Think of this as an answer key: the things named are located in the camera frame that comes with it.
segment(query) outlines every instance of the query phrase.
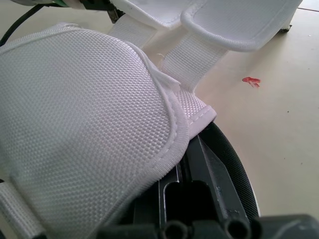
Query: white webbing strap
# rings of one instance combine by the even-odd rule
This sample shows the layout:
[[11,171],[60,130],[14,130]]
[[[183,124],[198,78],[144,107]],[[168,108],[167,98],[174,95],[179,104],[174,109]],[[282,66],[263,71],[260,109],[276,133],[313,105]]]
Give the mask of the white webbing strap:
[[156,32],[157,30],[154,27],[148,26],[125,14],[113,25],[108,34],[142,48]]
[[164,58],[161,71],[193,92],[200,79],[227,53],[226,49],[214,46],[189,32]]
[[0,212],[23,239],[44,235],[45,229],[9,182],[0,183]]

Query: white woven fabric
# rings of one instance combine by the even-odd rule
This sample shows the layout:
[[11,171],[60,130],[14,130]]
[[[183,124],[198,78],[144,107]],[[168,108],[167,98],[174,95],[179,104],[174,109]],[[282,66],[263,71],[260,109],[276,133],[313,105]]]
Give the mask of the white woven fabric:
[[178,90],[135,46],[86,29],[0,48],[0,164],[48,238],[89,238],[180,161]]
[[113,25],[108,35],[142,48],[155,35],[156,31],[154,27],[141,23],[125,14]]
[[0,211],[23,239],[44,235],[45,229],[8,182],[0,183]]
[[216,118],[216,111],[196,97],[194,93],[183,88],[176,93],[176,96],[187,116],[189,138],[192,139]]

